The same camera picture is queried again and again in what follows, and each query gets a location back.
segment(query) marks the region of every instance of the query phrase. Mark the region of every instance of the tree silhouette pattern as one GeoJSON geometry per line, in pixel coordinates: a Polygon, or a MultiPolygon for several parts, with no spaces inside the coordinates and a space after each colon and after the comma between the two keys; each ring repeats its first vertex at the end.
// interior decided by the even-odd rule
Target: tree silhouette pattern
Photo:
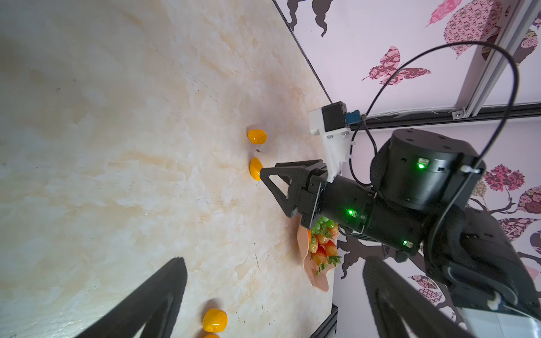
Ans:
{"type": "MultiPolygon", "coordinates": [[[[291,30],[295,30],[297,25],[297,8],[299,7],[299,2],[306,0],[287,0],[287,7],[289,8],[289,16],[291,16],[291,22],[288,23],[291,30]]],[[[321,37],[327,32],[327,23],[325,22],[325,16],[331,7],[331,2],[333,0],[312,0],[312,9],[315,14],[315,22],[319,27],[323,28],[323,33],[321,37]]]]}
{"type": "MultiPolygon", "coordinates": [[[[495,214],[509,215],[514,214],[517,211],[523,211],[529,214],[541,214],[541,185],[533,187],[524,191],[519,197],[518,201],[513,201],[513,197],[510,195],[510,191],[518,190],[526,182],[526,178],[519,170],[511,170],[508,167],[500,164],[491,171],[487,171],[484,176],[484,180],[481,180],[477,183],[476,187],[472,192],[470,201],[474,202],[477,206],[481,207],[482,210],[488,212],[493,216],[495,214]],[[502,193],[507,193],[507,205],[498,208],[498,209],[489,209],[486,205],[485,194],[490,188],[493,191],[499,191],[502,193]]],[[[540,221],[539,218],[502,218],[498,220],[502,226],[507,238],[512,242],[518,239],[524,231],[528,228],[529,225],[534,222],[540,221]]],[[[540,256],[532,256],[524,252],[517,250],[518,256],[520,258],[528,258],[534,260],[539,267],[538,270],[541,270],[541,252],[537,250],[538,245],[536,245],[536,234],[534,233],[530,238],[530,245],[535,249],[536,253],[540,256]]],[[[537,291],[537,297],[541,298],[541,291],[537,291]]]]}
{"type": "MultiPolygon", "coordinates": [[[[384,260],[389,257],[394,257],[396,254],[396,250],[390,248],[389,246],[386,246],[384,244],[378,246],[366,246],[353,236],[347,236],[346,241],[337,241],[337,247],[342,249],[343,251],[346,251],[346,254],[344,255],[344,262],[342,263],[342,271],[344,272],[342,279],[346,278],[347,269],[354,263],[357,263],[359,259],[365,260],[370,256],[376,256],[384,260]]],[[[419,268],[419,270],[425,272],[425,259],[421,255],[421,253],[417,253],[415,256],[410,257],[409,260],[412,261],[413,264],[415,264],[415,266],[419,268]]],[[[458,313],[456,307],[454,307],[453,302],[451,301],[451,295],[449,294],[447,287],[438,281],[432,282],[438,285],[441,293],[443,294],[443,297],[445,298],[443,302],[436,304],[436,308],[442,309],[449,306],[456,316],[455,323],[463,323],[464,319],[462,318],[460,313],[458,313]]],[[[423,289],[420,290],[420,293],[423,296],[427,297],[427,294],[423,293],[422,290],[423,289]]]]}

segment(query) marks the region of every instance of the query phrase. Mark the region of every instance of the black cable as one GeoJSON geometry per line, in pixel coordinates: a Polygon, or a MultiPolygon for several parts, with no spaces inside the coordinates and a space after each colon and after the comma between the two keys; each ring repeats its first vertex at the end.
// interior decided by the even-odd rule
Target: black cable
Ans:
{"type": "Polygon", "coordinates": [[[375,156],[378,154],[378,146],[375,145],[374,138],[372,137],[372,134],[370,134],[370,131],[368,130],[368,126],[366,125],[366,114],[361,115],[361,121],[362,121],[362,126],[365,128],[366,134],[370,138],[370,142],[372,142],[372,145],[374,146],[374,156],[375,156]]]}
{"type": "MultiPolygon", "coordinates": [[[[426,54],[432,53],[433,51],[436,51],[436,50],[439,50],[439,49],[452,47],[452,46],[470,45],[470,44],[481,45],[481,46],[490,47],[491,49],[497,50],[498,52],[500,52],[507,59],[507,61],[509,62],[509,65],[511,66],[511,70],[513,71],[513,89],[511,91],[511,97],[509,98],[509,103],[507,104],[507,108],[506,108],[506,110],[504,112],[504,116],[502,117],[502,120],[500,121],[500,124],[498,125],[498,127],[494,131],[494,134],[492,134],[492,137],[490,138],[489,142],[485,146],[485,149],[483,149],[483,151],[481,152],[481,155],[479,155],[479,157],[477,157],[476,161],[474,162],[472,168],[475,170],[475,169],[477,169],[477,167],[479,166],[479,164],[483,160],[483,157],[485,157],[486,153],[490,150],[490,148],[492,147],[492,145],[496,141],[496,138],[501,133],[505,123],[507,122],[507,119],[509,118],[509,114],[511,113],[511,110],[513,109],[513,104],[514,104],[515,98],[517,96],[518,80],[519,80],[519,78],[518,78],[518,67],[517,67],[517,64],[515,63],[513,57],[511,56],[511,54],[509,54],[502,47],[497,46],[495,44],[492,44],[490,42],[484,42],[484,41],[462,41],[462,42],[453,42],[453,43],[444,44],[444,45],[437,46],[437,47],[434,47],[432,49],[429,49],[427,51],[424,51],[421,54],[414,57],[413,59],[411,59],[408,62],[404,63],[400,68],[398,68],[396,70],[396,72],[394,72],[393,75],[391,75],[391,77],[389,79],[387,79],[387,82],[385,82],[383,87],[381,87],[381,89],[378,91],[377,95],[375,96],[374,100],[372,101],[372,104],[370,104],[370,107],[368,107],[368,110],[366,111],[366,115],[368,115],[370,113],[370,111],[372,110],[372,107],[374,106],[374,103],[376,102],[378,97],[381,95],[381,92],[385,89],[385,87],[387,87],[387,85],[391,82],[391,80],[394,79],[395,77],[397,77],[398,74],[402,71],[402,69],[404,69],[410,63],[412,63],[413,61],[419,59],[420,57],[425,56],[426,54]]],[[[351,167],[351,158],[349,159],[349,169],[350,170],[352,169],[352,167],[351,167]]],[[[455,194],[453,195],[453,197],[449,201],[449,204],[444,209],[443,213],[439,216],[438,220],[436,221],[436,224],[434,225],[434,227],[432,228],[432,230],[430,231],[430,233],[428,235],[425,253],[428,255],[428,260],[430,261],[430,263],[434,267],[437,267],[436,262],[434,261],[434,257],[432,256],[432,249],[433,249],[434,240],[436,239],[436,236],[438,235],[438,232],[439,232],[439,230],[441,228],[441,225],[443,223],[443,219],[445,218],[445,215],[447,214],[447,212],[449,211],[449,209],[451,208],[453,203],[456,201],[456,199],[458,198],[458,196],[460,195],[460,193],[462,192],[462,190],[464,189],[464,187],[466,186],[466,184],[468,183],[468,181],[470,180],[472,175],[473,175],[473,172],[470,172],[466,176],[466,179],[464,179],[462,184],[459,186],[459,188],[457,189],[457,191],[455,192],[455,194]]]]}
{"type": "MultiPolygon", "coordinates": [[[[362,126],[365,128],[366,134],[370,138],[370,141],[372,142],[372,146],[374,146],[374,156],[375,156],[378,153],[378,147],[375,145],[374,138],[372,137],[372,134],[370,134],[370,131],[368,130],[368,126],[366,125],[365,114],[361,115],[361,123],[362,123],[362,126]]],[[[357,135],[357,132],[359,131],[359,128],[361,127],[361,123],[357,124],[357,128],[355,128],[355,131],[353,132],[353,136],[351,137],[351,145],[349,146],[349,170],[351,172],[351,176],[353,176],[353,179],[358,184],[362,185],[363,187],[369,187],[372,185],[371,183],[362,183],[361,181],[357,179],[357,177],[355,176],[355,173],[353,172],[353,166],[351,164],[351,154],[353,152],[353,141],[355,141],[355,136],[357,135]]]]}
{"type": "Polygon", "coordinates": [[[353,237],[355,237],[355,234],[354,234],[354,233],[347,234],[345,231],[342,230],[342,228],[340,228],[340,226],[338,226],[338,232],[339,232],[340,235],[342,235],[342,236],[346,236],[346,237],[348,237],[348,236],[353,236],[353,237]]]}

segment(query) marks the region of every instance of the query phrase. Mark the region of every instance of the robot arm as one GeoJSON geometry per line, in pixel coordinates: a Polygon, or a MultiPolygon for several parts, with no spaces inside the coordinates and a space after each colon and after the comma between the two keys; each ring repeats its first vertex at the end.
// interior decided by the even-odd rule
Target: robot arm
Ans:
{"type": "MultiPolygon", "coordinates": [[[[341,114],[344,120],[345,105],[336,107],[340,109],[333,109],[324,121],[331,121],[333,114],[341,114]]],[[[329,112],[321,108],[320,114],[325,111],[329,112]]],[[[326,123],[323,128],[328,135],[344,135],[342,140],[350,142],[348,133],[342,134],[347,126],[338,126],[339,134],[333,134],[326,123]]],[[[322,134],[321,128],[318,131],[325,155],[334,149],[330,158],[344,161],[347,145],[325,146],[334,137],[322,134]]],[[[487,318],[492,316],[496,325],[507,318],[526,325],[530,328],[527,332],[537,336],[541,308],[527,270],[499,223],[488,213],[466,208],[485,170],[484,162],[472,169],[478,156],[465,141],[424,130],[399,129],[372,160],[372,187],[338,175],[338,164],[329,171],[322,160],[278,163],[275,168],[261,169],[260,177],[286,215],[301,214],[306,228],[320,216],[328,217],[358,237],[396,249],[399,262],[415,255],[422,242],[425,250],[434,248],[431,260],[425,253],[427,276],[449,288],[454,305],[477,335],[490,332],[485,329],[490,326],[487,318]],[[272,175],[289,184],[287,196],[269,179],[272,175]],[[443,230],[427,246],[438,216],[450,203],[443,230]]]]}

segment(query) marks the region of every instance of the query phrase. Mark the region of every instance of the pink butterfly print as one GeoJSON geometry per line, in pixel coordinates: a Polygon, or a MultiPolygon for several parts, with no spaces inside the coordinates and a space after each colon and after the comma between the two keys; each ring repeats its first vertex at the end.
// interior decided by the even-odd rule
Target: pink butterfly print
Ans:
{"type": "MultiPolygon", "coordinates": [[[[389,51],[383,55],[381,60],[379,61],[381,65],[372,67],[370,71],[368,72],[368,76],[366,78],[379,79],[383,78],[380,83],[385,84],[387,80],[393,76],[393,74],[398,70],[399,63],[400,63],[400,52],[398,51],[398,48],[395,46],[391,46],[389,48],[389,51]]],[[[392,84],[399,84],[404,79],[409,78],[416,78],[421,75],[430,74],[431,72],[424,68],[404,68],[394,77],[390,82],[389,85],[392,84]]]]}

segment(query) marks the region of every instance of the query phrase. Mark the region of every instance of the fruit bouquet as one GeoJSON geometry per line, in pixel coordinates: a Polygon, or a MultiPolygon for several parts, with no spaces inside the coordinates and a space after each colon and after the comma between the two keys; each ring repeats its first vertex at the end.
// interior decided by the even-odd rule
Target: fruit bouquet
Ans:
{"type": "Polygon", "coordinates": [[[312,231],[300,225],[297,241],[304,268],[313,287],[323,292],[329,290],[327,273],[340,264],[336,239],[338,224],[326,217],[321,217],[312,231]]]}

